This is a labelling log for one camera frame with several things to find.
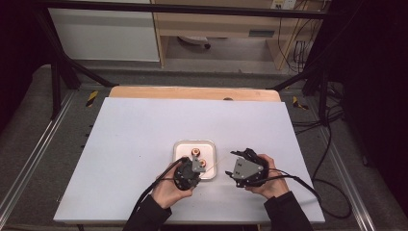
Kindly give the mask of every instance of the tripod leg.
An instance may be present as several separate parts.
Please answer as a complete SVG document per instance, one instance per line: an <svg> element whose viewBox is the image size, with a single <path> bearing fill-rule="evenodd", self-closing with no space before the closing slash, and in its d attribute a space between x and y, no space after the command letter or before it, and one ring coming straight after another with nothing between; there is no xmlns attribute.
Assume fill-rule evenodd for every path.
<svg viewBox="0 0 408 231"><path fill-rule="evenodd" d="M327 103L327 70L323 71L320 82L320 96L319 96L319 119L321 120L323 126L328 125L328 117L326 116L326 103Z"/></svg>
<svg viewBox="0 0 408 231"><path fill-rule="evenodd" d="M284 88L296 83L299 80L302 79L309 79L313 73L315 73L316 68L314 66L310 66L309 68L305 69L303 72L298 73L294 77L290 78L289 80L276 85L275 87L268 88L267 90L276 90L280 91L283 90Z"/></svg>
<svg viewBox="0 0 408 231"><path fill-rule="evenodd" d="M118 86L118 84L114 84L111 83L105 79L103 79L102 77L100 77L99 75L91 72L90 70L88 70L87 68L85 68L84 66L76 63L75 61L71 60L69 57L65 56L65 59L67 62L69 62L75 69L81 71L82 73L84 73L85 75L87 75L88 77L90 77L90 79L98 82L99 84L105 86L105 87L114 87L114 86Z"/></svg>

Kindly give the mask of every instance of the white tabletop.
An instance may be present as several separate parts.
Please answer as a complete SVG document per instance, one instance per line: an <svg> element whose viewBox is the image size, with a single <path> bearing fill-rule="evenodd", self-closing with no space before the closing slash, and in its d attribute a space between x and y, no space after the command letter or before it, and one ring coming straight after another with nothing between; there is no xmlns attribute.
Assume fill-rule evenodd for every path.
<svg viewBox="0 0 408 231"><path fill-rule="evenodd" d="M216 145L217 176L171 207L167 223L266 223L262 196L238 189L231 151L266 153L276 166L312 185L284 103L106 98L54 217L65 223L118 223L172 161L179 140ZM311 222L324 222L315 197L289 188Z"/></svg>

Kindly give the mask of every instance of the gray carpet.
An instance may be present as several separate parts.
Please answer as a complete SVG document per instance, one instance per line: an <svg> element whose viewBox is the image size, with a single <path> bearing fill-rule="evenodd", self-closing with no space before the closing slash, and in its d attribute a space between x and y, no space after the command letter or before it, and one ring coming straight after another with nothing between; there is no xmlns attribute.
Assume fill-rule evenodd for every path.
<svg viewBox="0 0 408 231"><path fill-rule="evenodd" d="M161 73L146 71L142 74L123 70L99 71L101 75L112 81L129 85L262 89L265 86L273 86L280 82L279 76L268 78L265 75L254 74L242 74L234 77L233 75L220 73L191 74L186 72L178 75L165 71ZM36 73L35 82L27 93L26 99L13 121L1 134L0 161L6 163L0 169L2 182L0 193L2 197L13 183L13 179L24 165L25 160L49 121L48 118L51 115L49 81L50 77L47 69L40 69ZM11 230L12 225L22 224L30 225L28 228L26 227L29 230L35 228L52 230L57 227L71 227L53 221L53 216L58 207L57 199L64 194L70 176L81 155L81 146L86 144L86 134L91 132L89 126L95 121L103 98L109 94L109 89L100 90L92 107L87 108L85 104L90 93L91 90L78 90L76 92L61 127L44 153L37 170L7 222L7 226ZM292 120L314 120L310 111L293 107L291 95L282 96L282 100L287 102ZM378 230L408 230L407 218L402 214L376 169L363 166L358 145L355 143L346 121L338 120L332 124L332 127L333 139L340 149L342 158L364 199L374 225ZM318 129L313 129L297 137L306 166L312 174L325 148L320 132ZM329 158L323 163L318 177L340 186ZM346 211L344 200L337 192L321 184L316 185L316 188L323 198L323 206L329 211L336 214L343 214ZM325 223L314 224L314 228L317 230L359 230L354 216L348 219L336 219L325 215L325 218Z"/></svg>

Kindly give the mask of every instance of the black controller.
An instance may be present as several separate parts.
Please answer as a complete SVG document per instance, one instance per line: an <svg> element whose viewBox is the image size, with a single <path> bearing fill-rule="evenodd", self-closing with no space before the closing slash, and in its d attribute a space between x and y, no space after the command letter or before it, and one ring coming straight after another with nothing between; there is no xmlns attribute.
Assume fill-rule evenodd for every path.
<svg viewBox="0 0 408 231"><path fill-rule="evenodd" d="M196 187L200 182L200 169L193 168L193 162L190 158L186 158L187 161L184 161L182 165L176 168L174 172L174 184L181 191L187 191L192 187Z"/></svg>
<svg viewBox="0 0 408 231"><path fill-rule="evenodd" d="M235 163L234 172L225 171L227 175L235 180L238 188L246 186L260 187L264 183L255 183L268 178L268 162L260 157L250 148L244 152L232 151L232 154L241 156Z"/></svg>

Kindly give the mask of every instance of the person's left hand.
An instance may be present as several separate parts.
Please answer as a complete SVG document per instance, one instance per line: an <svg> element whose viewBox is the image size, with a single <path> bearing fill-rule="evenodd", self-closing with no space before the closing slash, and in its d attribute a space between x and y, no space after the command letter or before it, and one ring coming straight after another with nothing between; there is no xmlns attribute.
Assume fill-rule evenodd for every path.
<svg viewBox="0 0 408 231"><path fill-rule="evenodd" d="M166 180L162 180L152 192L153 199L163 208L167 209L177 201L192 196L193 188L187 191L181 191L177 189L176 185L174 184L174 171L178 168L182 163L177 164L173 167L164 177Z"/></svg>

